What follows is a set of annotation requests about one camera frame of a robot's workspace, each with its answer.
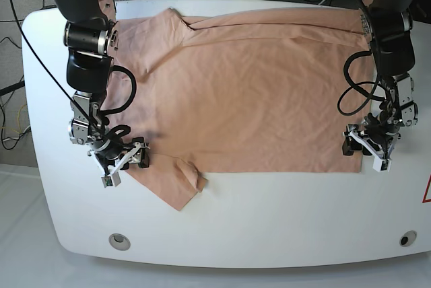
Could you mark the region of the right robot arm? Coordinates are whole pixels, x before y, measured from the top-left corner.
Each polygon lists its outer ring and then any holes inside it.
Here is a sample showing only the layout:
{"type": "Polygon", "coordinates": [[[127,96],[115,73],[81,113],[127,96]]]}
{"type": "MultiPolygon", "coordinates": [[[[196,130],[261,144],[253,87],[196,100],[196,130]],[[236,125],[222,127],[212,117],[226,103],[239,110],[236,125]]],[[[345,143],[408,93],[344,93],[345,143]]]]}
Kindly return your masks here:
{"type": "Polygon", "coordinates": [[[120,124],[109,127],[108,116],[130,107],[137,82],[130,70],[114,64],[108,50],[117,45],[118,31],[114,0],[54,0],[67,20],[63,43],[67,47],[67,83],[75,93],[71,100],[74,117],[69,124],[73,144],[87,145],[89,154],[112,180],[119,170],[135,164],[148,168],[149,157],[142,137],[123,141],[131,128],[120,124]],[[102,109],[111,73],[124,73],[131,82],[131,93],[122,106],[102,109]]]}

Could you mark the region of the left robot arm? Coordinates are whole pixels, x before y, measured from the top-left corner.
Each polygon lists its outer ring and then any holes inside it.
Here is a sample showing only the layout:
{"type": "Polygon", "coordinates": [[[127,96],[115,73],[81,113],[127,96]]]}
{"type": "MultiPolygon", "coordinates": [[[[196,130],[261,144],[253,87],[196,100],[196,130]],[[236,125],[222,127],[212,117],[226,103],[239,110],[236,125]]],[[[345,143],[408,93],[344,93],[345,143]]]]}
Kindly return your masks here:
{"type": "Polygon", "coordinates": [[[362,12],[361,22],[369,49],[351,55],[345,62],[343,74],[350,89],[363,95],[366,102],[379,102],[380,113],[368,114],[361,124],[349,124],[343,134],[343,154],[361,151],[374,158],[373,168],[387,172],[391,167],[391,153],[400,139],[402,127],[418,122],[418,106],[413,100],[414,82],[409,71],[415,65],[411,42],[413,19],[409,6],[413,0],[372,0],[366,5],[356,0],[362,12]],[[366,91],[364,83],[350,77],[350,65],[359,58],[372,56],[376,78],[373,89],[380,87],[384,96],[366,91]]]}

